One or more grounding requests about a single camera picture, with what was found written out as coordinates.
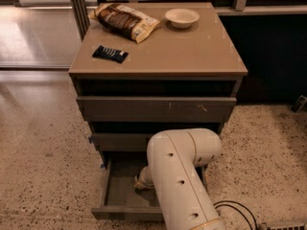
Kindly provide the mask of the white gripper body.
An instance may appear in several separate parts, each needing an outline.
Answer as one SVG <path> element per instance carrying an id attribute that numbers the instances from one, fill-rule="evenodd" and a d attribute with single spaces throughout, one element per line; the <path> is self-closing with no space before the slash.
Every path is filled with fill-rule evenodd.
<path id="1" fill-rule="evenodd" d="M 154 187 L 152 174 L 149 167 L 144 167 L 138 177 L 142 178 L 146 183 L 145 189 L 152 189 Z"/>

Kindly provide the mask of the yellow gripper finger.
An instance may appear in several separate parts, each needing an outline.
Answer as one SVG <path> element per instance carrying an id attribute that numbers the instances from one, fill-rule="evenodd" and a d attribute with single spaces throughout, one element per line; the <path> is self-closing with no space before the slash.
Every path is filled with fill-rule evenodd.
<path id="1" fill-rule="evenodd" d="M 146 183 L 144 180 L 138 176 L 134 178 L 134 188 L 137 190 L 143 190 L 146 188 Z"/>

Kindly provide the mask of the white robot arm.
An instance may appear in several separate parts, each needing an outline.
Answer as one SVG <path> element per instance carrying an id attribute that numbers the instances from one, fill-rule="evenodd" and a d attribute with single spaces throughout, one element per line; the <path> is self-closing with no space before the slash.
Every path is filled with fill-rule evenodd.
<path id="1" fill-rule="evenodd" d="M 207 128 L 164 130 L 147 145 L 148 165 L 137 189 L 155 189 L 167 230 L 225 230 L 197 167 L 222 154 L 220 137 Z"/>

